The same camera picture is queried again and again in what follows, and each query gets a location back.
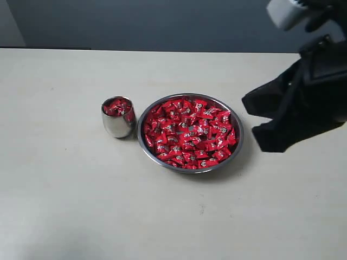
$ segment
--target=gray wall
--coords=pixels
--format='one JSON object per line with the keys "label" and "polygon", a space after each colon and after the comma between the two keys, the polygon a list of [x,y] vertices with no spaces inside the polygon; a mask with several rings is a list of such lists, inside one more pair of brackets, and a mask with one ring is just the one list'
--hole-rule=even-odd
{"label": "gray wall", "polygon": [[0,46],[25,46],[6,0],[0,0]]}
{"label": "gray wall", "polygon": [[296,52],[315,34],[278,30],[269,0],[8,0],[28,46]]}

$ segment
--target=candy pile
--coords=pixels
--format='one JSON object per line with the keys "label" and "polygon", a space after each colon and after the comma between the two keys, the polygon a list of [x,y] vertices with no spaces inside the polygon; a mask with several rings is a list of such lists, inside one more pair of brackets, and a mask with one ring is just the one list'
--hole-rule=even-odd
{"label": "candy pile", "polygon": [[122,116],[128,113],[131,109],[131,104],[128,100],[121,97],[115,98],[108,106],[102,107],[106,115],[109,116]]}
{"label": "candy pile", "polygon": [[230,111],[198,99],[156,105],[148,113],[144,133],[148,148],[159,160],[183,169],[217,165],[237,143]]}

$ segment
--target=table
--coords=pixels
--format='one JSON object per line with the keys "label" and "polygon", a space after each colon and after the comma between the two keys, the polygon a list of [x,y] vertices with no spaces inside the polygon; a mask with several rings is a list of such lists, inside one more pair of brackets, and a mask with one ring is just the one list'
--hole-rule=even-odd
{"label": "table", "polygon": [[[345,259],[346,127],[284,154],[241,98],[296,54],[0,49],[0,259]],[[184,175],[107,135],[101,103],[216,97],[244,123],[235,161]]]}

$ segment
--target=white table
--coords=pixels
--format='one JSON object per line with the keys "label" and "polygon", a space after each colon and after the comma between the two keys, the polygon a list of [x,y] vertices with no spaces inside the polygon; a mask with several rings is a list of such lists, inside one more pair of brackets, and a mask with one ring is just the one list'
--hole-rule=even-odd
{"label": "white table", "polygon": [[[250,128],[266,119],[241,103],[297,58],[0,49],[0,259],[345,259],[346,127],[261,153]],[[220,172],[173,173],[102,126],[110,96],[140,116],[181,92],[244,123]]]}

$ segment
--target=stainless steel cup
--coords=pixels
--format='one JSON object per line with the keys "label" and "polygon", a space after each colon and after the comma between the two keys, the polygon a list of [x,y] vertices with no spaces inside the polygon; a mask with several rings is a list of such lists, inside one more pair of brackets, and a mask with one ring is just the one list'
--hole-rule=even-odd
{"label": "stainless steel cup", "polygon": [[[131,109],[128,113],[122,116],[109,116],[104,112],[104,105],[109,105],[113,100],[117,98],[126,99],[131,104]],[[131,134],[136,127],[136,116],[134,112],[134,106],[130,99],[123,96],[114,96],[107,99],[101,105],[102,123],[104,123],[105,130],[113,137],[123,138]]]}

